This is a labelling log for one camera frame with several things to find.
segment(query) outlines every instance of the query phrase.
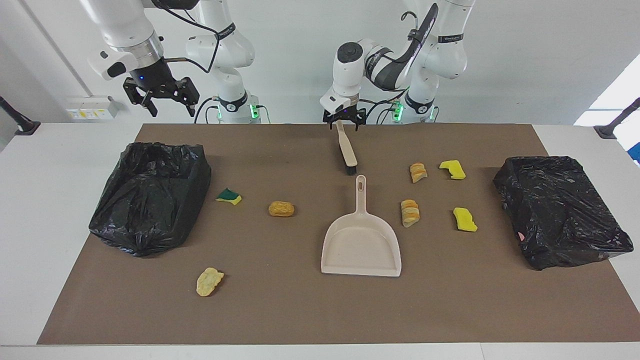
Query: black round joint cap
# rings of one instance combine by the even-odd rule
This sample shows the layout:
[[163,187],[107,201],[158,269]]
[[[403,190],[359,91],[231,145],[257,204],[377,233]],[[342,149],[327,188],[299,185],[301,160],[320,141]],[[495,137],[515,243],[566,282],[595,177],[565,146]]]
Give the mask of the black round joint cap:
[[357,42],[346,42],[338,49],[338,61],[343,64],[353,63],[362,57],[364,50]]

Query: dustpan handle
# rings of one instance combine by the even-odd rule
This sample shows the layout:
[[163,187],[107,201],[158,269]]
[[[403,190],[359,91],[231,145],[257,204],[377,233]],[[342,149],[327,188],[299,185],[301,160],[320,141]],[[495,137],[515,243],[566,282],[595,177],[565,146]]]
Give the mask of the dustpan handle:
[[367,213],[367,178],[364,175],[356,177],[356,213]]

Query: green light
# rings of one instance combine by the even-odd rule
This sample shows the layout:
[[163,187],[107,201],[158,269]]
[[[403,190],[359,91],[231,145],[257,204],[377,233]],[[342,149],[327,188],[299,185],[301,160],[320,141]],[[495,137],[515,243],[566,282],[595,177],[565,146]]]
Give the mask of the green light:
[[251,108],[251,117],[257,119],[260,117],[260,110],[255,107],[255,105],[249,104]]
[[400,122],[402,119],[402,112],[404,111],[404,105],[399,101],[394,102],[394,121]]

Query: green and yellow sponge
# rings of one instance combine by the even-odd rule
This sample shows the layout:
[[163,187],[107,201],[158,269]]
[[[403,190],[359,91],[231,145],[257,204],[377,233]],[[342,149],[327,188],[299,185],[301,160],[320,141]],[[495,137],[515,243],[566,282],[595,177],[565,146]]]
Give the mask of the green and yellow sponge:
[[238,205],[238,202],[242,201],[242,197],[240,196],[240,194],[234,193],[227,188],[224,189],[224,191],[222,191],[220,195],[218,195],[216,201],[230,202],[233,205]]

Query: blue object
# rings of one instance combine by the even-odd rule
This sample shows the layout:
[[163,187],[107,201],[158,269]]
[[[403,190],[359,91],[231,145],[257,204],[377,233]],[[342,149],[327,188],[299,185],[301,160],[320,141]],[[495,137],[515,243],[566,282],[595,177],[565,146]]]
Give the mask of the blue object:
[[633,160],[636,160],[638,162],[640,162],[640,142],[635,144],[631,149],[629,149],[629,151],[627,151],[629,153],[629,156],[631,156],[631,158]]

